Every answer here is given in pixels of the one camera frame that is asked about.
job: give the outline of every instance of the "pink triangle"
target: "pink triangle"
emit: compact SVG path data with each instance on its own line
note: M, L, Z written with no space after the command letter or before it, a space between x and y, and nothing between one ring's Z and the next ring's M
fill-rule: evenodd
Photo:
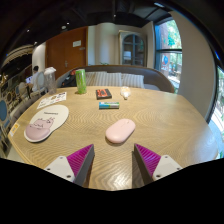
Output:
M149 171L149 174L152 176L159 163L161 156L141 145L135 144L135 146L139 151L139 154L141 155L142 160L147 170Z
M92 145L88 145L82 149L79 149L78 151L72 153L67 157L68 163L75 175L77 176L78 172L80 171L80 168L82 167L82 164L91 149Z

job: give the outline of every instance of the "pink object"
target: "pink object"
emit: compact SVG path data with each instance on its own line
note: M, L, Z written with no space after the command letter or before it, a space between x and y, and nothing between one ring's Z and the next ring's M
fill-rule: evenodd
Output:
M138 144L135 144L136 149L138 150L139 154L141 155L141 158L149 172L149 174L153 175L161 156L156 154L155 152L141 146Z
M89 153L92 146L93 146L93 144L88 145L82 149L79 149L78 151L74 152L73 154L71 154L67 157L68 163L69 163L75 177L77 177L77 175L83 165L83 162L86 159L86 156Z
M135 123L129 119L121 119L106 130L106 137L112 143L124 142L135 130Z
M50 133L50 127L54 123L54 118L43 120L37 119L33 124L29 124L26 127L26 136L32 140L43 139Z

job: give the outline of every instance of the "wooden table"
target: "wooden table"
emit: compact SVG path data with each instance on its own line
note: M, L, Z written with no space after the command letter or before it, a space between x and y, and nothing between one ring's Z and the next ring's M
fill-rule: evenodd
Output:
M113 98L102 100L120 102L119 109L99 110L95 90L108 88ZM30 143L24 130L31 118L41 109L35 102L17 120L20 127L13 137L13 147L28 164L44 169L58 156L68 156L94 144L95 157L84 187L103 190L122 190L144 186L133 155L134 143L159 155L170 155L180 166L214 160L217 144L210 128L199 112L182 96L131 88L131 96L124 100L120 87L88 87L84 95L77 88L57 89L67 92L67 100L58 104L69 108L66 122L45 141ZM135 122L136 129L123 144L112 144L105 138L106 129L122 118Z

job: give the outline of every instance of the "green cup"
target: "green cup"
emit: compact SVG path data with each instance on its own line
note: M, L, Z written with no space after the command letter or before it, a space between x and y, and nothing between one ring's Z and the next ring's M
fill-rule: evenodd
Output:
M79 94L84 94L86 90L86 74L85 69L78 69L75 71L75 78L77 83L77 89Z

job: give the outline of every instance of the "cup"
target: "cup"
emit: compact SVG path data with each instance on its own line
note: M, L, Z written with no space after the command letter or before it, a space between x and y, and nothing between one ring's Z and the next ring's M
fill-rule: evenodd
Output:
M44 72L49 95L53 95L57 91L56 81L55 81L55 71L56 69L54 69L53 67L50 67L50 68L46 68Z
M78 69L75 71L75 78L79 94L85 94L86 90L86 74L85 69Z

